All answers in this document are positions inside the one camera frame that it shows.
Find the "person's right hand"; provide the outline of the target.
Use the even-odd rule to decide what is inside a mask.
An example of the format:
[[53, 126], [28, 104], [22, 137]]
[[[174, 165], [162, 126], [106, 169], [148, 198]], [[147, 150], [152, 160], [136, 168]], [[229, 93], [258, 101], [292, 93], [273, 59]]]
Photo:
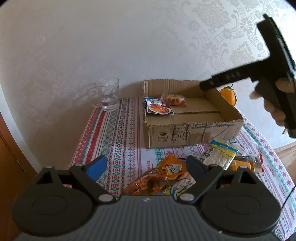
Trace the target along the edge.
[[295, 80], [280, 78], [261, 80], [250, 94], [251, 99], [264, 98], [264, 108], [277, 125], [289, 131], [295, 129]]

